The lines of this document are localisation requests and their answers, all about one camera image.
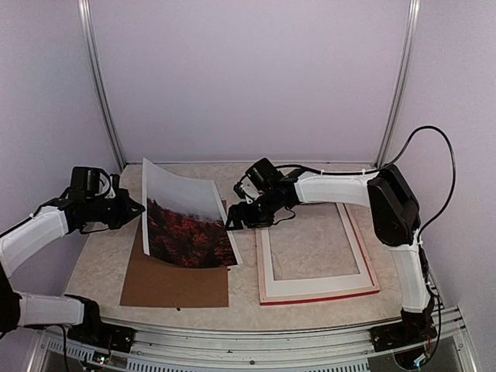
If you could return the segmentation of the red forest photo print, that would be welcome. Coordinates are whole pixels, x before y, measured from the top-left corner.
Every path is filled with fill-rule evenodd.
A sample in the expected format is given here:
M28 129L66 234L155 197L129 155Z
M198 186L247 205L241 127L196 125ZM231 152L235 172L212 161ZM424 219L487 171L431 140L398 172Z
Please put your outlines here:
M182 177L143 159L143 252L175 267L240 265L226 210L214 181Z

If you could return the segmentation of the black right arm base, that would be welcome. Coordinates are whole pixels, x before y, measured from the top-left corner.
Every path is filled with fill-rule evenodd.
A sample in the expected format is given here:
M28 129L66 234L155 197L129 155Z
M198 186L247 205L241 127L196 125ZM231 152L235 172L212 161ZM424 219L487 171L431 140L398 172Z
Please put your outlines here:
M374 351L378 353L436 338L432 310L433 307L428 307L421 313L401 310L399 322L373 327L370 337Z

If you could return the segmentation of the light wood picture frame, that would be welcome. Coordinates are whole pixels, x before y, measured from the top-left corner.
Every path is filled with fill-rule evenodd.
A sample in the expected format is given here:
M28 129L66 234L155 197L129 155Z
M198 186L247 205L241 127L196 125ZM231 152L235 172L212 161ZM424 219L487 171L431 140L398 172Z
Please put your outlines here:
M299 208L299 219L257 229L262 306L295 305L376 294L367 248L343 203Z

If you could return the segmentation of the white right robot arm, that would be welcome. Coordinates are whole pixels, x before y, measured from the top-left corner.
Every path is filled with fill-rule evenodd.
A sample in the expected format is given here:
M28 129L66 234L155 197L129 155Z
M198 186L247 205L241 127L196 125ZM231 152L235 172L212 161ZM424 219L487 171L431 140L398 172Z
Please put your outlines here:
M427 287L429 265L421 243L419 202L395 165L380 170L329 172L298 164L273 165L263 158L243 175L254 186L250 194L238 181L233 190L241 201L231 205L228 230L266 228L274 225L281 209L296 205L343 203L362 205L371 211L375 236L390 250L402 294L402 309L411 313L399 322L397 338L414 343L427 329L420 315L432 305Z

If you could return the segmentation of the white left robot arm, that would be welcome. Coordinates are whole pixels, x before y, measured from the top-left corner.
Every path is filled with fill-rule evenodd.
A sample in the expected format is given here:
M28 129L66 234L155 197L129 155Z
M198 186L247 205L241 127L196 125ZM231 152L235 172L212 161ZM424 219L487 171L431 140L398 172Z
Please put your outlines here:
M52 242L74 231L84 235L89 223L99 222L108 230L121 229L141 216L145 207L119 189L111 198L97 196L72 200L54 198L27 219L1 234L1 333L19 327L74 327L94 345L108 338L98 303L88 298L30 294L15 291L14 272Z

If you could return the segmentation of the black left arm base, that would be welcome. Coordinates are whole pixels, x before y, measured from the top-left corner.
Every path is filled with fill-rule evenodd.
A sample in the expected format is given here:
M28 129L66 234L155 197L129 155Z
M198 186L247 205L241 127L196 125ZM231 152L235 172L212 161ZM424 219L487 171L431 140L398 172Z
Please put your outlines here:
M72 294L68 297L78 300L84 306L83 321L79 325L70 326L67 333L69 339L108 351L130 352L135 329L103 322L96 301Z

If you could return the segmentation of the white photo mat board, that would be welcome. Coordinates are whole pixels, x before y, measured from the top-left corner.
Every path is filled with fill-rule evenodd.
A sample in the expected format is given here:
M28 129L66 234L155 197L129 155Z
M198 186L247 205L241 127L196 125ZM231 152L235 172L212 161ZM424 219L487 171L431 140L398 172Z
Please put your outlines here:
M257 273L262 305L294 305L376 294L380 291L367 248L348 205L336 205L358 272L347 275L284 279L274 278L270 230L256 231Z

